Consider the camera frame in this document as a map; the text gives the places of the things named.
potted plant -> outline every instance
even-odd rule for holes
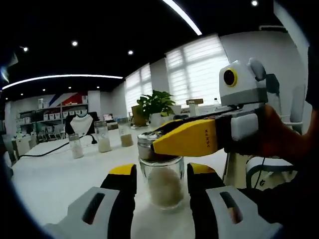
[[[171,100],[172,95],[168,92],[154,91],[150,95],[142,95],[137,103],[140,106],[141,114],[150,122],[151,126],[159,127],[162,123],[161,114],[168,116],[173,114],[171,106],[175,102]]]

cable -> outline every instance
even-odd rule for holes
[[[97,144],[96,139],[95,139],[94,136],[91,135],[91,134],[83,135],[83,136],[79,137],[79,139],[80,139],[80,138],[83,138],[84,136],[87,136],[87,135],[89,135],[89,136],[92,137],[92,142],[91,142],[92,144]],[[53,149],[53,150],[51,150],[51,151],[49,151],[49,152],[46,152],[46,153],[44,153],[44,154],[39,154],[39,155],[24,154],[24,155],[21,155],[20,158],[22,158],[22,157],[24,157],[24,156],[27,156],[27,157],[43,157],[43,156],[46,156],[47,154],[50,154],[50,153],[52,153],[52,152],[54,152],[54,151],[56,151],[56,150],[58,150],[58,149],[60,149],[60,148],[62,148],[62,147],[64,147],[64,146],[68,145],[69,143],[70,143],[70,142],[67,142],[67,143],[65,143],[65,144],[63,144],[63,145],[61,145],[61,146],[59,146],[59,147],[57,147],[57,148],[55,148],[55,149]]]
[[[257,184],[258,184],[259,179],[260,179],[261,171],[263,171],[264,163],[265,163],[265,157],[264,157],[264,159],[263,159],[263,162],[261,163],[261,168],[260,168],[259,175],[258,175],[258,178],[257,178],[257,181],[256,181],[256,184],[255,184],[255,187],[254,187],[254,188],[257,187]]]

ceiling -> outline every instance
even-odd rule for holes
[[[13,83],[60,74],[126,77],[199,37],[216,32],[226,35],[254,31],[263,24],[280,25],[269,0],[258,0],[257,7],[251,6],[251,0],[175,2],[195,22],[201,36],[161,0],[117,0],[94,8],[74,5],[72,9],[52,7],[18,14],[11,24],[18,63],[9,67],[9,80]],[[73,40],[78,42],[76,47],[71,44]],[[43,79],[10,87],[3,91],[2,99],[96,90],[97,86],[110,92],[123,81],[83,77]]]

glass jar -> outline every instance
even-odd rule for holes
[[[154,153],[151,144],[159,137],[157,132],[138,136],[139,161],[152,204],[172,209],[184,198],[184,158]]]
[[[129,118],[119,118],[117,122],[119,126],[122,147],[132,146],[133,140],[131,134],[131,123],[129,121]]]
[[[111,151],[109,140],[109,132],[105,121],[94,122],[95,134],[98,140],[98,148],[100,153]]]
[[[77,133],[69,135],[70,147],[72,150],[73,158],[83,157],[83,150],[79,135]]]

window blind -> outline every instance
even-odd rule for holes
[[[212,105],[220,102],[219,71],[229,64],[217,35],[192,42],[166,54],[170,93],[183,108],[186,100],[203,98]]]
[[[136,100],[141,95],[152,94],[151,69],[147,64],[126,78],[125,81],[125,104],[127,112],[132,112],[132,107],[136,106]]]

